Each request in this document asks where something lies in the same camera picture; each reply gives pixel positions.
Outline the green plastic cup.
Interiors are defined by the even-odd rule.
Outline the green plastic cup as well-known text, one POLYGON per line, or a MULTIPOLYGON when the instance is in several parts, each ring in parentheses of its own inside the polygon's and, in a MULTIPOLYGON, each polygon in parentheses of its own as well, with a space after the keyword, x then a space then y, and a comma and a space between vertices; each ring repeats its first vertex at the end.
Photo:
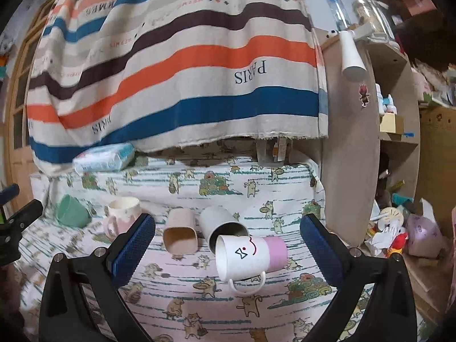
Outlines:
POLYGON ((63 196, 57 208, 56 219, 61 225, 79 229, 91 222, 87 209, 71 195, 63 196))

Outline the beige square cup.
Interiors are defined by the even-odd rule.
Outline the beige square cup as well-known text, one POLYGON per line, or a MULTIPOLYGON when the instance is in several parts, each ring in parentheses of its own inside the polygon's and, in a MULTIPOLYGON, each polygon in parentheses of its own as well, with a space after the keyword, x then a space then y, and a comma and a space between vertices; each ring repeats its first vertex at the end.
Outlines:
POLYGON ((174 256, 196 253, 199 240, 192 210, 173 208, 168 214, 162 237, 166 251, 174 256))

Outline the grey white cylindrical cup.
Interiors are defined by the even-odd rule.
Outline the grey white cylindrical cup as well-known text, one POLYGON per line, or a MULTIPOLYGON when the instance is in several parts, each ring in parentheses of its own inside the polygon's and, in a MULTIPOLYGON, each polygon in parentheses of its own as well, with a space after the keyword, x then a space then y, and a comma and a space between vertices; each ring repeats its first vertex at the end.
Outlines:
POLYGON ((204 208, 199 214, 198 224, 212 254, 215 253, 216 240, 220 235, 248 235, 247 228, 222 207, 204 208))

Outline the wooden door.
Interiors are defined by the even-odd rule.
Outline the wooden door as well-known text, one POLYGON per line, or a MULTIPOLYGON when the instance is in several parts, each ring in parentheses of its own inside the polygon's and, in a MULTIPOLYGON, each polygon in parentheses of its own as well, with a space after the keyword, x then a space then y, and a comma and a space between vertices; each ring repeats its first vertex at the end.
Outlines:
POLYGON ((36 172, 37 168, 29 146, 25 101, 32 61, 54 2, 55 0, 42 2, 33 20, 27 26, 25 38, 15 60, 12 78, 9 81, 5 108, 5 172, 7 182, 16 183, 20 187, 19 195, 9 204, 9 209, 12 211, 22 208, 33 198, 30 175, 36 172))

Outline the red yellow toy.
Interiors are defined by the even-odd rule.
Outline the red yellow toy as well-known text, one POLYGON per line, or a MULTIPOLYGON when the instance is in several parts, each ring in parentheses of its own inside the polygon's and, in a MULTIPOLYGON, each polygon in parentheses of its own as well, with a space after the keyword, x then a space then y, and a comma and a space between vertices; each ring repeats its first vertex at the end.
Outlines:
POLYGON ((392 241, 390 247, 386 252, 386 257, 390 258, 393 254, 401 254, 406 246, 406 242, 408 240, 408 233, 401 232, 398 234, 394 240, 392 241))

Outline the pink white drip mug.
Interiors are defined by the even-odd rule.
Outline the pink white drip mug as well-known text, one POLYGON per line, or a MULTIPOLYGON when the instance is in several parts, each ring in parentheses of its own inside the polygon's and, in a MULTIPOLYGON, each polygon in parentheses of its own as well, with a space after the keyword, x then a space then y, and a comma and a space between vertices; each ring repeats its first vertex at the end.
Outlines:
POLYGON ((107 211, 103 230, 109 240, 127 232, 142 213, 140 201, 135 197, 116 198, 108 204, 107 211))

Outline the cat print bed sheet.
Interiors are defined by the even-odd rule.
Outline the cat print bed sheet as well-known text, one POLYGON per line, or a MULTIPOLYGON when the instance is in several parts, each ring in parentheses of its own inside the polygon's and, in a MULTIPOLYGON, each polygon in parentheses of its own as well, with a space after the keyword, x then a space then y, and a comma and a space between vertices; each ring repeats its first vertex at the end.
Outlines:
POLYGON ((31 175, 32 194, 44 216, 20 243, 23 275, 21 312, 28 335, 38 337, 39 309, 53 256, 86 256, 109 244, 102 221, 116 198, 132 196, 156 224, 154 239, 121 295, 156 341, 300 341, 329 305, 335 289, 304 245, 302 215, 324 217, 325 193, 316 163, 306 157, 267 168, 250 156, 209 156, 179 161, 140 156, 119 172, 47 177, 31 175), (84 228, 58 223, 64 195, 89 212, 84 228), (238 296, 219 279, 215 257, 205 240, 196 253, 174 256, 163 243, 173 208, 225 208, 251 235, 278 235, 288 247, 288 263, 270 274, 261 290, 238 296))

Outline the baby wipes pack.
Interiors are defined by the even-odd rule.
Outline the baby wipes pack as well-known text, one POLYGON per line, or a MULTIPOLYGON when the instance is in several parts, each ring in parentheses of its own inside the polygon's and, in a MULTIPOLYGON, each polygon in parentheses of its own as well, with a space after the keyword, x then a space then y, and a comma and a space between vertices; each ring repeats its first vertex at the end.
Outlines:
POLYGON ((104 145, 79 154, 73 159, 73 167, 77 174, 121 171, 134 156, 135 148, 130 143, 104 145))

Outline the red cartoon sticker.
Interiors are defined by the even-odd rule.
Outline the red cartoon sticker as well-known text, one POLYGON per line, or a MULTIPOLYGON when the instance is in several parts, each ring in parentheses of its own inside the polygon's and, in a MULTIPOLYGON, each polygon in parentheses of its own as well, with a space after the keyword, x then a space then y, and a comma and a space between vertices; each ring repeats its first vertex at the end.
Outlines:
POLYGON ((359 84, 359 99, 362 103, 362 107, 366 107, 369 103, 369 90, 366 84, 359 84))

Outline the striped Paris blanket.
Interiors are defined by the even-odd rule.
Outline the striped Paris blanket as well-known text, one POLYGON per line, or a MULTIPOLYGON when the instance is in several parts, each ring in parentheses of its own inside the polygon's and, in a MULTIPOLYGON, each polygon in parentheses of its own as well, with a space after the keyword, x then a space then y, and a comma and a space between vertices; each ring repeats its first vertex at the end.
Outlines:
POLYGON ((304 0, 56 0, 28 86, 29 144, 48 175, 103 145, 329 132, 304 0))

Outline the white clip lamp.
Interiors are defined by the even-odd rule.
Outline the white clip lamp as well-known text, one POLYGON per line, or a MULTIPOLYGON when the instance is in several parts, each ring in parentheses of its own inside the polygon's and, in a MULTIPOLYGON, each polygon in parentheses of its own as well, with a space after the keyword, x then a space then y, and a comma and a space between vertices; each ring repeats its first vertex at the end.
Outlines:
POLYGON ((361 83, 367 76, 367 69, 359 54, 356 43, 367 39, 374 33, 374 25, 365 23, 355 29, 339 32, 342 51, 342 75, 353 83, 361 83))

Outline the blue clear bottle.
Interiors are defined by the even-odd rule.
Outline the blue clear bottle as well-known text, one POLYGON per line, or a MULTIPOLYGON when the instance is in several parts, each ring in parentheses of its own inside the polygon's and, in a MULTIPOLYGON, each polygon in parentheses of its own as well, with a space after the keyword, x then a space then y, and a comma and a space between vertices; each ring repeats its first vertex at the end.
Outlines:
POLYGON ((338 31, 347 30, 352 22, 342 0, 327 0, 338 31))

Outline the clear glass jar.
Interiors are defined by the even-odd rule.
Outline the clear glass jar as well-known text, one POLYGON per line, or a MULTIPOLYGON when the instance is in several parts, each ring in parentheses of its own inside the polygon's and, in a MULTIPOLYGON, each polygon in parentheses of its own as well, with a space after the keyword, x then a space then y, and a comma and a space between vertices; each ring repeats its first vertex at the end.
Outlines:
POLYGON ((389 6, 378 0, 355 0, 353 12, 359 23, 369 23, 373 28, 371 39, 383 42, 394 41, 395 37, 390 22, 386 17, 389 6))

